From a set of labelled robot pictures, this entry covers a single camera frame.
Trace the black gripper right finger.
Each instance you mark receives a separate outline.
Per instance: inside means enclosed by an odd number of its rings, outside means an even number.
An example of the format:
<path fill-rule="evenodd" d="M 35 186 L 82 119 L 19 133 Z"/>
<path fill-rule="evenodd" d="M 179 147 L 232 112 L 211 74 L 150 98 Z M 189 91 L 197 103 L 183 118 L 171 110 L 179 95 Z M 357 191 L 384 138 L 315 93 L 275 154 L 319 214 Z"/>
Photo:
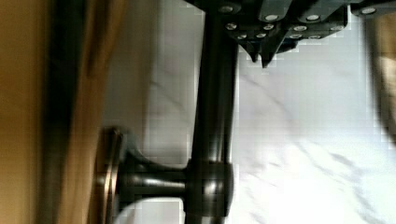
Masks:
<path fill-rule="evenodd" d="M 350 5 L 351 13 L 355 16 L 371 19 L 396 11 L 396 0 L 360 0 Z"/>

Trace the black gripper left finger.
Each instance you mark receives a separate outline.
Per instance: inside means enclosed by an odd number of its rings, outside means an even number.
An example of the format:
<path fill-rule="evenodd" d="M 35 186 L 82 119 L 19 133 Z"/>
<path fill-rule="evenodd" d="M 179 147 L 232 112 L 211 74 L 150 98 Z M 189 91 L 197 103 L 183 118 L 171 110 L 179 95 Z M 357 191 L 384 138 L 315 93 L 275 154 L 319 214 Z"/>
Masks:
<path fill-rule="evenodd" d="M 347 26 L 346 0 L 186 0 L 221 21 L 222 30 L 256 62 L 304 39 L 321 39 Z"/>

